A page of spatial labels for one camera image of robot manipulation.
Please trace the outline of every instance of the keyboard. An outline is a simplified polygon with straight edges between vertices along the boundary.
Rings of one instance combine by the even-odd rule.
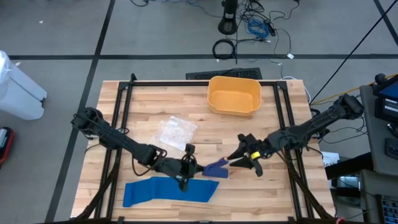
[[[398,223],[398,198],[377,195],[380,223]]]
[[[232,68],[229,70],[219,70],[211,72],[192,72],[186,73],[187,80],[209,80],[215,76],[228,76],[237,78],[251,78],[262,80],[260,68]]]

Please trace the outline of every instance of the wooden table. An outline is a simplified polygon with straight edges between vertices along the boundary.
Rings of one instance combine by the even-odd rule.
[[[118,83],[105,81],[99,96],[97,109],[102,111],[108,122],[112,119]],[[301,124],[311,118],[303,82],[292,80],[287,81],[287,84],[295,123]],[[280,95],[285,123],[288,125],[282,92]],[[270,132],[279,129],[271,86],[262,87],[262,106],[252,118],[214,114],[208,108],[206,96],[207,86],[135,86],[127,120],[130,133],[127,135],[138,142],[154,143],[153,139],[160,121],[167,121],[170,116],[191,121],[198,126],[192,140],[192,144],[196,145],[195,156],[199,164],[207,165],[236,150],[239,133],[253,133],[258,139],[264,139]],[[120,116],[123,113],[124,99],[123,96]],[[88,146],[97,143],[90,141]],[[316,141],[311,141],[310,146],[318,149]],[[105,148],[96,146],[86,153],[71,217],[82,212],[97,192],[105,152]],[[171,150],[169,155],[180,157],[174,150]],[[304,150],[303,163],[310,190],[326,210],[334,215],[335,209],[321,156],[318,152]],[[154,175],[162,176],[155,172],[143,177],[135,176],[131,169],[131,155],[123,150],[113,220],[117,220],[119,216],[124,216],[126,220],[145,221],[285,221],[289,216],[294,217],[289,175],[285,164],[278,156],[274,156],[268,160],[261,160],[261,165],[264,171],[262,177],[257,177],[254,170],[238,167],[228,167],[228,179],[209,178],[197,174],[195,176],[197,179],[220,182],[208,203],[152,200],[133,205],[131,208],[123,208],[126,183]],[[136,167],[138,172],[144,170],[140,166]],[[306,217],[307,212],[300,189],[299,195],[302,213]],[[108,194],[105,195],[104,201],[108,201]],[[102,216],[105,214],[106,206],[107,203],[104,203]]]

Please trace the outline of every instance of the clear plastic bag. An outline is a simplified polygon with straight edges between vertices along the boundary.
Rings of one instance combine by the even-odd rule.
[[[159,123],[155,137],[158,144],[155,145],[162,148],[164,148],[164,145],[167,145],[178,149],[180,152],[184,152],[185,145],[190,143],[197,128],[198,126],[191,122],[171,116],[167,122],[161,121]]]

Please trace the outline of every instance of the trash can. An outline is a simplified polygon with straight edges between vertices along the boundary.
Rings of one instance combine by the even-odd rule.
[[[47,92],[0,51],[0,110],[25,120],[39,119],[46,97]]]

